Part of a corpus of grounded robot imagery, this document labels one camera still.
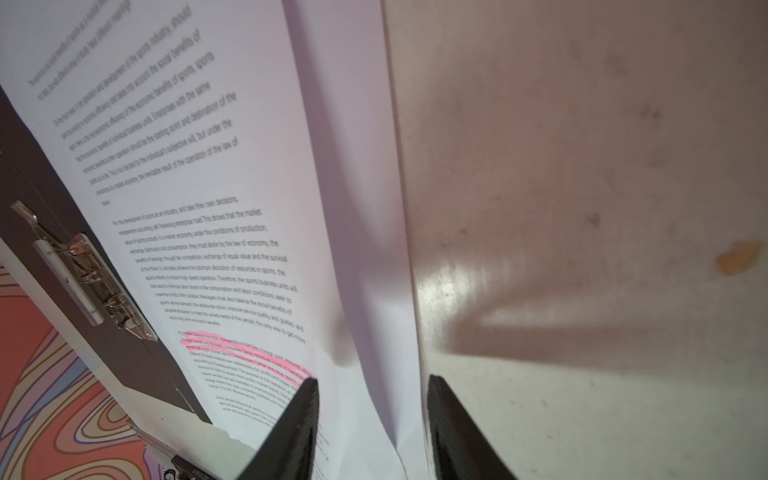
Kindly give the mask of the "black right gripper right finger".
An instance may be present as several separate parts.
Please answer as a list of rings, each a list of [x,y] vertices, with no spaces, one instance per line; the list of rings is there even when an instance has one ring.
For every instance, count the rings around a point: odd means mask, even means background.
[[[441,376],[429,377],[427,413],[437,479],[516,479]]]

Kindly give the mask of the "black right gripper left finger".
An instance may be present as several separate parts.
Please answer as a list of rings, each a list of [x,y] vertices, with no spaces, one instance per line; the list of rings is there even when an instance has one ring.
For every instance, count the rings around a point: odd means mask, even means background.
[[[311,480],[319,426],[318,380],[303,381],[239,479]]]

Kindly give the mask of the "printed paper sheets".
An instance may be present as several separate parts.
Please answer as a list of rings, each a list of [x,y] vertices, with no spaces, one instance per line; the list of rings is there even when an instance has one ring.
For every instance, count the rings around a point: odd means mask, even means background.
[[[1,84],[209,421],[259,447],[307,378],[319,479],[424,479],[348,331],[283,4],[5,1]]]

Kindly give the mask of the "silver folder clip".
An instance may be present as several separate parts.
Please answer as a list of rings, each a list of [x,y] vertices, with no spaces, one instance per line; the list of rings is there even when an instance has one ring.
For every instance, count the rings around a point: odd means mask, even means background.
[[[115,326],[143,341],[157,342],[157,334],[139,310],[89,237],[78,233],[62,242],[46,229],[22,201],[11,209],[30,226],[33,242],[43,262],[93,326],[112,321]]]

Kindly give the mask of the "white and black file folder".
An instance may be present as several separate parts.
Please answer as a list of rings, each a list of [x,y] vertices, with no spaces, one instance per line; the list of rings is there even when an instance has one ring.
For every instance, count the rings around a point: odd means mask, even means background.
[[[128,291],[8,98],[1,99],[1,238],[11,270],[134,423],[221,479],[255,450],[214,427],[160,341],[122,323]]]

